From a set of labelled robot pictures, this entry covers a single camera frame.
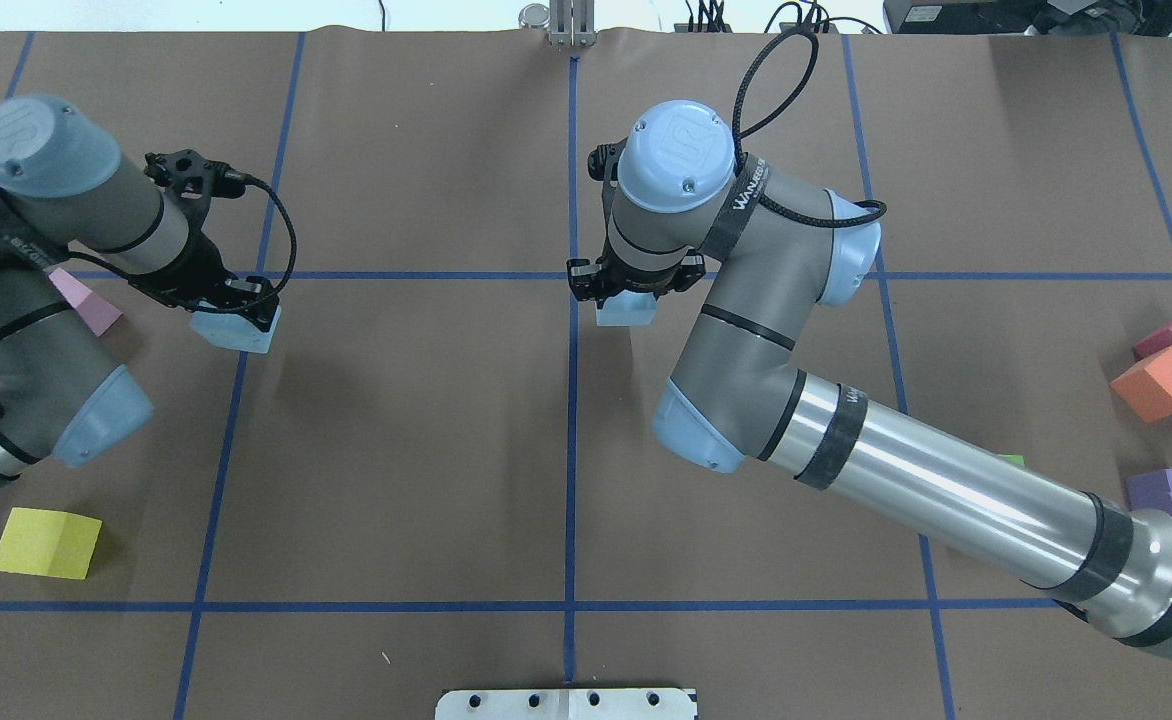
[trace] light blue end cap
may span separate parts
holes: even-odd
[[[275,307],[275,319],[271,320],[270,331],[261,332],[257,325],[239,315],[230,313],[196,313],[190,315],[190,328],[199,333],[207,345],[222,349],[257,352],[265,355],[270,351],[270,341],[275,338],[279,325],[280,307]]]
[[[827,190],[830,206],[834,210],[834,219],[860,218],[870,213],[865,208],[857,208],[833,191]],[[834,243],[830,246],[830,274],[818,303],[822,305],[843,305],[852,299],[875,263],[879,252],[879,223],[841,227],[834,231]]]
[[[52,95],[0,102],[0,186],[27,197],[70,197],[110,179],[120,143]]]
[[[745,459],[688,402],[672,379],[667,379],[662,400],[657,402],[653,432],[667,450],[717,473],[732,473]]]
[[[709,201],[732,177],[732,133],[691,100],[653,106],[626,141],[616,181],[631,202],[654,213],[682,213]]]
[[[652,292],[624,290],[595,308],[595,325],[601,328],[633,328],[653,322],[657,315],[657,299]]]
[[[137,432],[151,415],[155,406],[142,392],[128,368],[121,365],[88,396],[75,413],[75,419],[62,430],[52,456],[71,468],[79,468]]]

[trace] metal plate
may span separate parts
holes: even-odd
[[[697,693],[679,688],[454,691],[435,720],[696,720]]]

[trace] blue tape line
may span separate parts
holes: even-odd
[[[236,368],[234,386],[230,392],[230,410],[226,413],[226,430],[222,434],[222,456],[217,461],[217,481],[212,487],[212,503],[207,510],[207,530],[203,536],[203,556],[199,561],[199,578],[196,582],[195,605],[190,609],[190,629],[188,630],[188,646],[182,657],[182,675],[178,679],[178,697],[173,706],[173,720],[182,720],[185,715],[185,701],[190,691],[190,671],[195,666],[195,650],[199,641],[199,620],[203,614],[203,598],[207,592],[207,571],[212,566],[212,546],[217,539],[217,521],[222,518],[222,494],[226,488],[226,473],[230,470],[230,450],[236,441],[236,424],[239,421],[239,400],[244,388],[244,371],[248,365],[247,352],[240,352],[239,364]]]
[[[0,600],[0,612],[190,612],[189,602]]]
[[[237,270],[247,274],[248,270]],[[107,270],[75,270],[70,273],[84,281],[121,279]],[[284,272],[265,270],[258,273],[280,278]],[[714,281],[717,273],[706,273]],[[295,279],[304,281],[564,281],[563,272],[537,270],[294,270]],[[970,270],[871,270],[866,279],[879,281],[1172,281],[1172,273],[1038,273],[1038,272],[972,272]]]
[[[839,36],[843,45],[843,64],[849,77],[849,102],[852,106],[852,129],[857,137],[857,159],[861,163],[861,190],[866,197],[874,197],[874,189],[870,183],[870,161],[866,158],[865,133],[861,131],[861,104],[857,100],[857,76],[854,63],[852,63],[852,46],[849,45],[849,36]],[[897,347],[897,324],[893,322],[892,297],[888,293],[888,270],[884,265],[883,247],[875,254],[875,270],[879,274],[879,303],[883,305],[884,331],[888,334],[888,360],[893,368],[893,389],[897,392],[897,409],[902,414],[909,414],[909,405],[906,401],[906,381],[902,379],[901,354]],[[955,720],[955,698],[950,693],[950,665],[946,659],[946,638],[942,632],[942,612],[938,610],[936,584],[933,578],[933,552],[929,548],[928,538],[919,536],[920,562],[924,564],[924,584],[928,589],[929,619],[933,625],[933,650],[936,656],[936,675],[942,690],[942,706],[946,709],[946,720]]]
[[[205,612],[313,614],[441,614],[441,612],[563,612],[563,602],[206,602]]]
[[[890,281],[1172,281],[1172,273],[1040,273],[1040,272],[946,272],[941,270],[873,270],[868,279]]]
[[[265,272],[267,278],[284,273]],[[540,273],[519,270],[294,270],[293,278],[301,281],[566,281],[563,272]]]
[[[950,663],[946,659],[946,634],[942,630],[941,603],[936,599],[936,577],[933,573],[933,546],[919,536],[919,553],[924,559],[924,586],[928,589],[929,621],[933,625],[933,652],[936,653],[936,679],[942,685],[942,707],[947,720],[955,720],[955,693],[950,687]]]
[[[288,100],[284,101],[284,121],[279,128],[279,143],[275,145],[275,169],[271,170],[270,185],[279,192],[279,179],[284,175],[284,155],[288,151],[288,129],[293,124],[293,101],[297,99],[297,79],[302,72],[302,54],[306,50],[306,33],[297,33],[297,47],[293,50],[293,72],[288,79]],[[257,273],[266,266],[266,251],[270,250],[270,231],[275,224],[275,206],[266,202],[266,219],[263,220],[263,238],[257,245]]]
[[[22,53],[18,55],[18,64],[13,68],[13,79],[9,81],[9,88],[5,91],[4,99],[7,100],[16,95],[18,83],[22,82],[22,72],[25,70],[25,61],[30,55],[30,46],[34,45],[34,32],[27,33],[27,40],[22,43]]]
[[[1168,210],[1168,201],[1163,195],[1163,183],[1159,182],[1159,174],[1154,169],[1154,161],[1150,158],[1150,149],[1145,141],[1145,133],[1142,130],[1142,118],[1138,117],[1138,106],[1133,101],[1133,87],[1129,84],[1129,72],[1124,67],[1124,54],[1120,53],[1120,39],[1111,33],[1111,52],[1115,54],[1115,68],[1120,74],[1120,86],[1124,88],[1124,101],[1129,106],[1129,118],[1133,121],[1133,133],[1138,137],[1138,147],[1142,150],[1142,159],[1147,168],[1150,186],[1154,189],[1154,197],[1159,202],[1159,213],[1163,215],[1163,226],[1168,231],[1168,242],[1172,242],[1172,213]]]
[[[178,678],[178,700],[173,704],[173,720],[185,716],[185,701],[190,692],[190,671],[195,668],[195,647],[199,641],[199,621],[203,619],[198,609],[190,612],[188,629],[188,646],[182,653],[182,675]]]
[[[470,612],[866,612],[928,610],[912,600],[496,600],[496,602],[204,602],[202,614],[470,614]],[[939,610],[1057,610],[1038,597],[953,598]],[[0,600],[0,612],[192,612],[193,602]]]
[[[577,257],[577,55],[568,59],[568,258]],[[577,299],[568,296],[568,427],[564,488],[564,682],[577,677]]]
[[[861,192],[866,197],[874,197],[875,190],[870,183],[870,159],[866,156],[866,136],[861,131],[861,102],[857,100],[857,74],[852,64],[852,47],[849,45],[849,36],[839,36],[843,45],[843,68],[849,79],[849,106],[852,110],[852,135],[857,142],[857,163],[861,165]],[[906,405],[906,383],[902,381],[901,355],[897,351],[897,324],[893,322],[892,297],[888,296],[888,273],[884,267],[884,249],[880,247],[875,254],[875,272],[879,281],[879,304],[883,306],[884,328],[888,333],[888,360],[893,368],[893,389],[897,392],[897,409],[900,413],[909,413]]]
[[[582,600],[580,612],[833,612],[928,610],[920,600]]]

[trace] orange foam block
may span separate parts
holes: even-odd
[[[1172,415],[1172,345],[1131,366],[1111,389],[1147,423]]]

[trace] purple foam block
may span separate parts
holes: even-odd
[[[1124,480],[1129,491],[1129,509],[1152,507],[1172,515],[1172,469],[1156,470]]]

